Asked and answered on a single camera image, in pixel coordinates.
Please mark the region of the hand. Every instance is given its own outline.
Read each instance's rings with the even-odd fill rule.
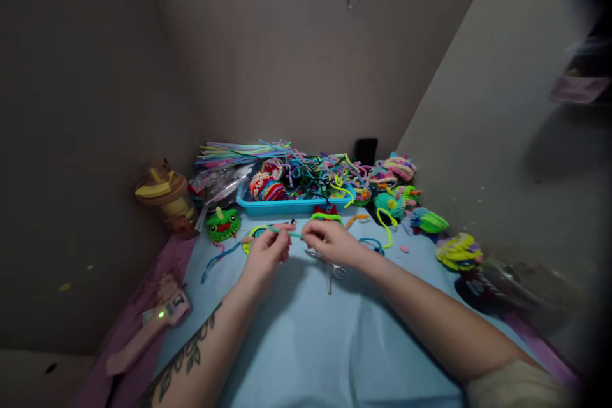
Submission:
[[[292,224],[278,224],[274,227],[279,228],[280,233],[276,234],[266,229],[251,243],[251,250],[239,279],[241,284],[255,289],[263,296],[270,289],[276,272],[279,270],[279,263],[289,259],[291,238],[287,231],[295,230],[295,225]]]
[[[363,244],[335,221],[311,220],[302,229],[304,242],[321,254],[328,263],[356,268],[358,263],[370,255]]]

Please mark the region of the blue pipe cleaner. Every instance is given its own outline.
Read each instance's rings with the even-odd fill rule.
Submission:
[[[359,242],[361,242],[361,243],[365,243],[365,242],[368,242],[368,241],[375,242],[376,245],[378,245],[378,248],[375,247],[374,250],[376,252],[378,252],[380,255],[384,256],[384,250],[382,248],[383,245],[380,243],[380,241],[378,241],[378,239],[373,239],[373,238],[361,238],[361,239],[359,239]]]
[[[229,255],[231,254],[234,250],[236,250],[240,244],[242,244],[242,242],[237,242],[236,245],[234,245],[231,249],[226,250],[225,252],[220,253],[219,255],[217,255],[215,258],[213,258],[212,260],[210,260],[208,262],[208,264],[206,265],[206,268],[204,269],[204,274],[202,274],[202,280],[200,281],[200,284],[203,284],[204,281],[206,280],[206,278],[208,277],[208,271],[210,269],[212,269],[212,267],[223,257],[225,257],[225,255]]]

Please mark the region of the left hand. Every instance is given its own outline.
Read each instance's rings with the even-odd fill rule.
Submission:
[[[279,234],[266,229],[251,244],[251,251],[239,280],[263,295],[270,289],[279,270],[279,263],[289,259],[291,238],[287,231],[295,230],[295,225],[292,224],[278,224],[274,227],[280,229]]]

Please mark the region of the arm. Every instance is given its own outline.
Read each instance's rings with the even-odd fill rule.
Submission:
[[[236,285],[149,386],[142,399],[147,407],[212,407],[225,384],[238,350],[262,298],[289,258],[291,240],[285,230],[266,230],[252,244]]]
[[[446,293],[369,250],[336,222],[312,221],[302,234],[325,260],[362,271],[446,370],[463,383],[513,360],[540,366],[503,333]]]

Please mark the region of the scissors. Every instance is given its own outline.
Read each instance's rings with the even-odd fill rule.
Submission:
[[[304,250],[306,255],[314,258],[315,260],[322,261],[325,263],[325,260],[319,255],[317,252],[312,252],[308,250]],[[336,279],[344,279],[346,277],[346,271],[344,268],[338,265],[334,265],[333,263],[327,264],[327,293],[328,295],[332,294],[332,274]]]

